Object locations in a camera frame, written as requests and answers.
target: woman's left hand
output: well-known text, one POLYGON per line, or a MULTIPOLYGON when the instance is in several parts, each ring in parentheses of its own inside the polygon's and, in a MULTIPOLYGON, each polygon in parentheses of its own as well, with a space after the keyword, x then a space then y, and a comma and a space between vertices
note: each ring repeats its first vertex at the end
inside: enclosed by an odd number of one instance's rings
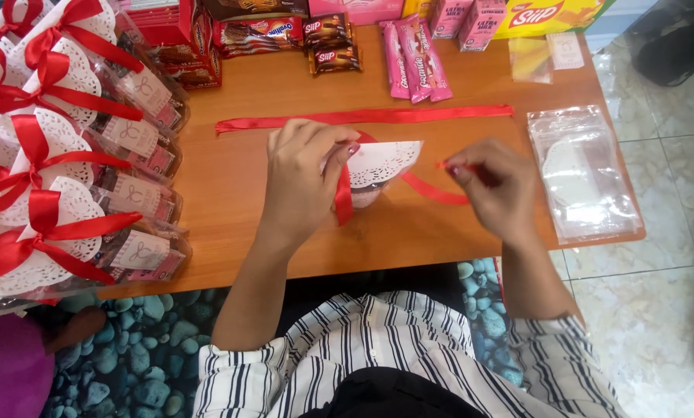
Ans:
POLYGON ((360 148, 345 144, 324 156, 336 142, 352 142, 360 134, 307 119, 291 119, 270 133, 265 209, 257 232, 274 248, 295 252, 329 214, 342 167, 360 148))

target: pink box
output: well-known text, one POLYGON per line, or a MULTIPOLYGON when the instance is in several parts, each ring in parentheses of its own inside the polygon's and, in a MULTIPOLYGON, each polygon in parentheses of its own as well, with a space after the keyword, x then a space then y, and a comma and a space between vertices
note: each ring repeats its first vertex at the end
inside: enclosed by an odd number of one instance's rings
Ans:
POLYGON ((401 19, 403 0, 308 0, 311 17, 347 12, 356 25, 401 19))
POLYGON ((504 0, 476 0, 458 32, 461 52, 486 49, 506 14, 504 0))
POLYGON ((455 38, 472 4, 473 0, 440 0, 437 2, 435 14, 429 21, 432 38, 455 38))

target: pink snack wrapper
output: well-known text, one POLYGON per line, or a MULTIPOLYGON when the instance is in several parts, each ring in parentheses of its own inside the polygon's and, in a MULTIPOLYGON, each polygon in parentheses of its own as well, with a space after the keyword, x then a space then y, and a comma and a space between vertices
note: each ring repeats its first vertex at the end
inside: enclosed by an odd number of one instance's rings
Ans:
POLYGON ((442 68, 440 63, 440 57, 438 57, 435 48, 432 46, 432 37, 430 36, 429 27, 425 19, 419 22, 419 40, 420 47, 422 48, 422 53, 426 57, 426 62, 428 65, 429 72, 429 84, 432 86, 432 93, 429 96, 429 100, 437 102, 440 100, 450 99, 453 97, 453 92, 447 85, 447 77, 445 77, 445 70, 442 68))
POLYGON ((383 41, 386 46, 386 65, 389 68, 389 84, 391 85, 391 97, 397 99, 409 99, 409 81, 407 79, 407 67, 403 60, 401 44, 398 42, 396 22, 381 22, 383 28, 383 41))
POLYGON ((412 103, 419 103, 432 94, 432 87, 429 84, 429 66, 419 42, 421 28, 418 15, 412 14, 396 22, 396 31, 408 64, 407 80, 412 103))

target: black pants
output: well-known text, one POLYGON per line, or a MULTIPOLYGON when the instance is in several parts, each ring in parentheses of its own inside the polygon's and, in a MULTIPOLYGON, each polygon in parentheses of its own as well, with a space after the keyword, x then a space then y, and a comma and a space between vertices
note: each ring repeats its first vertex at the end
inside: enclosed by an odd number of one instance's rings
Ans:
POLYGON ((339 293, 359 298, 365 293, 377 295, 396 290, 416 291, 458 312, 465 312, 462 297, 465 289, 454 262, 294 279, 286 282, 275 336, 284 336, 298 319, 339 293))

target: woman's right hand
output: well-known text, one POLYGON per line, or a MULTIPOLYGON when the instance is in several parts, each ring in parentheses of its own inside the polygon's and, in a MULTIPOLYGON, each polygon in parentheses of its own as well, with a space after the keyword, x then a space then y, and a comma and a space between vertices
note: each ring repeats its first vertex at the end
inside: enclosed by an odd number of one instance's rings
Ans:
POLYGON ((487 138, 448 158, 445 169, 465 190, 476 217, 489 232, 513 246, 537 236, 533 200, 538 170, 529 158, 487 138), (497 184, 486 186, 467 168, 475 165, 495 177, 497 184))

